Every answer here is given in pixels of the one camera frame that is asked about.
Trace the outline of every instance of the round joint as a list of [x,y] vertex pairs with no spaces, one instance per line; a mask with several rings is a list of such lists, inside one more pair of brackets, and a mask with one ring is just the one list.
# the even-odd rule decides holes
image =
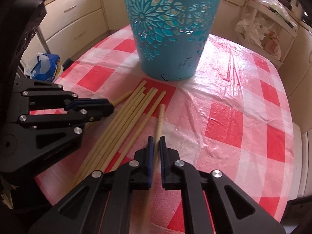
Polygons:
[[21,115],[21,116],[19,117],[19,120],[20,120],[20,121],[25,121],[25,120],[27,120],[26,115]]
[[76,128],[74,128],[74,132],[75,132],[76,134],[81,134],[81,133],[82,133],[82,129],[76,127]]
[[174,165],[177,166],[177,167],[182,167],[185,165],[185,162],[182,161],[182,160],[177,160],[174,162]]
[[214,176],[215,178],[220,178],[220,177],[222,176],[222,172],[219,171],[219,170],[214,170],[214,171],[213,171],[213,176]]
[[94,171],[94,172],[91,174],[91,176],[92,176],[93,178],[99,178],[99,177],[102,176],[102,172],[101,172],[101,171]]
[[139,164],[140,164],[140,163],[139,163],[139,161],[137,161],[137,160],[131,160],[131,161],[129,162],[129,165],[132,166],[132,167],[137,167]]

